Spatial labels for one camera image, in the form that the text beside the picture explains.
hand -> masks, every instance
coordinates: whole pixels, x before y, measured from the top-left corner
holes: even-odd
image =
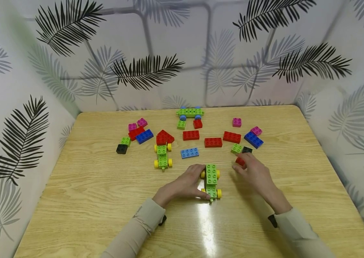
[[[200,197],[209,200],[210,195],[198,189],[200,173],[205,165],[195,164],[187,168],[176,180],[159,188],[153,200],[162,207],[165,207],[173,198],[179,197]]]

black palm leaf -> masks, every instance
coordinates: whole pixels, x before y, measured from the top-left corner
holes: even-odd
[[[66,0],[65,6],[60,2],[60,10],[54,3],[54,12],[47,8],[47,13],[40,6],[39,17],[36,16],[36,22],[41,28],[38,40],[48,44],[58,54],[70,56],[73,51],[68,46],[78,46],[85,40],[96,34],[96,31],[90,25],[98,27],[100,18],[97,12],[102,9],[102,5],[96,6],[96,2],[89,4],[87,0],[84,8],[82,0]]]
[[[6,128],[3,139],[0,139],[2,150],[6,155],[0,155],[0,178],[7,178],[15,185],[16,180],[24,177],[24,170],[35,168],[42,156],[41,145],[44,138],[40,138],[49,126],[49,112],[44,112],[46,101],[43,97],[39,101],[30,95],[28,104],[23,104],[25,114],[14,109],[11,118],[6,118]]]
[[[351,70],[347,60],[340,55],[332,58],[335,53],[335,48],[328,43],[323,43],[319,46],[312,46],[305,49],[303,54],[301,51],[288,53],[287,56],[279,61],[279,68],[274,75],[279,74],[279,79],[286,76],[287,82],[296,82],[299,77],[304,76],[304,72],[311,76],[311,73],[320,76],[322,79],[334,79],[334,74],[339,79],[339,76],[345,77],[346,74],[351,74]]]
[[[128,68],[125,61],[120,63],[116,60],[112,70],[116,73],[117,84],[123,82],[125,86],[129,83],[137,90],[150,90],[152,85],[158,86],[176,76],[180,72],[185,62],[177,62],[176,54],[173,57],[165,57],[163,64],[160,65],[160,56],[151,58],[150,55],[144,59],[139,59],[137,62],[133,58],[133,63],[130,63]]]
[[[314,5],[313,0],[249,0],[246,15],[239,13],[233,25],[239,28],[239,40],[248,42],[258,39],[255,28],[269,32],[269,28],[287,27],[300,18],[296,7],[307,13]]]

lego brick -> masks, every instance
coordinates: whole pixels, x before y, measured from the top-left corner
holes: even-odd
[[[140,126],[140,127],[145,127],[147,126],[147,121],[142,117],[141,119],[139,119],[137,121],[137,124]]]
[[[178,122],[178,129],[185,130],[186,121],[179,120]]]
[[[197,156],[199,156],[199,151],[197,148],[183,149],[183,150],[181,150],[181,155],[182,155],[182,159],[197,157]]]
[[[205,138],[205,148],[222,147],[222,138]]]
[[[223,134],[223,140],[233,143],[241,143],[241,135],[225,131]]]
[[[145,141],[151,139],[154,137],[154,134],[152,133],[152,131],[150,131],[150,129],[144,131],[143,133],[139,134],[138,136],[136,136],[136,140],[138,141],[139,144],[144,143]]]
[[[183,132],[183,140],[199,140],[199,131],[184,131]]]
[[[232,146],[232,149],[230,150],[232,153],[236,154],[236,153],[241,153],[243,149],[243,146],[239,145],[239,144],[234,144]]]
[[[194,127],[195,129],[202,128],[202,127],[203,127],[203,125],[202,125],[202,120],[200,120],[200,119],[193,120],[193,127]]]
[[[252,153],[252,149],[244,146],[243,149],[242,149],[242,153],[247,153],[247,152]]]
[[[127,151],[127,145],[126,144],[118,144],[116,153],[117,154],[126,154]]]
[[[234,118],[232,120],[232,126],[233,127],[241,127],[242,126],[242,119],[240,119],[240,118]]]
[[[120,144],[126,144],[128,147],[130,147],[130,144],[131,144],[130,137],[123,137]]]
[[[263,141],[252,132],[247,133],[244,136],[244,139],[248,141],[250,144],[252,144],[252,146],[255,147],[255,149],[258,149],[263,144]]]
[[[132,141],[134,141],[134,140],[136,140],[136,136],[143,133],[144,131],[145,131],[145,129],[143,127],[138,127],[135,130],[129,132],[128,135],[129,135],[130,139]]]
[[[262,134],[262,130],[257,126],[252,128],[251,132],[253,132],[253,134],[256,135],[256,136],[260,136]]]
[[[137,128],[137,125],[136,125],[136,123],[130,123],[127,127],[129,129],[129,131],[131,132]]]

duplo block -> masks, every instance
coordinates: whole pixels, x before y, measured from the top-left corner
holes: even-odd
[[[130,144],[131,144],[130,137],[123,137],[120,144],[126,144],[128,147],[130,147]]]
[[[243,149],[243,146],[239,145],[239,144],[234,144],[232,146],[232,149],[230,150],[233,154],[236,154],[236,153],[241,153],[242,152],[242,149]]]
[[[127,151],[127,145],[126,144],[118,144],[116,153],[117,154],[126,154]]]
[[[137,121],[137,124],[139,125],[139,126],[141,126],[141,127],[145,127],[145,126],[147,126],[147,121],[142,117],[141,119],[139,119],[138,121]]]
[[[257,126],[252,128],[251,132],[253,132],[253,134],[255,134],[256,136],[260,136],[262,134],[262,130]]]
[[[249,132],[244,136],[244,139],[248,141],[250,144],[252,144],[255,149],[258,149],[262,144],[263,141],[258,138],[253,132]]]
[[[240,118],[234,118],[232,120],[232,126],[233,127],[241,127],[241,125],[242,125],[242,119],[240,119]]]
[[[223,140],[233,143],[241,143],[241,135],[225,131],[223,134]]]
[[[185,130],[186,121],[179,120],[178,122],[178,129]]]
[[[199,156],[199,151],[197,148],[183,149],[183,150],[181,150],[181,155],[182,155],[182,159],[196,157],[196,156]]]
[[[183,140],[199,140],[199,131],[184,131],[183,132]]]
[[[205,138],[205,148],[222,147],[222,138]]]
[[[149,129],[149,130],[146,130],[143,133],[139,134],[138,136],[136,136],[136,140],[138,141],[139,144],[142,144],[145,141],[147,141],[153,137],[154,137],[154,134]]]

green lego brick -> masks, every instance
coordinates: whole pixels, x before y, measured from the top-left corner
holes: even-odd
[[[130,147],[130,144],[131,144],[130,137],[123,137],[120,144],[126,144],[128,147]]]
[[[179,120],[178,129],[185,130],[185,127],[186,127],[186,121]]]
[[[239,145],[239,144],[234,144],[232,146],[232,149],[230,150],[233,154],[236,154],[236,153],[242,153],[242,149],[243,149],[243,146]]]

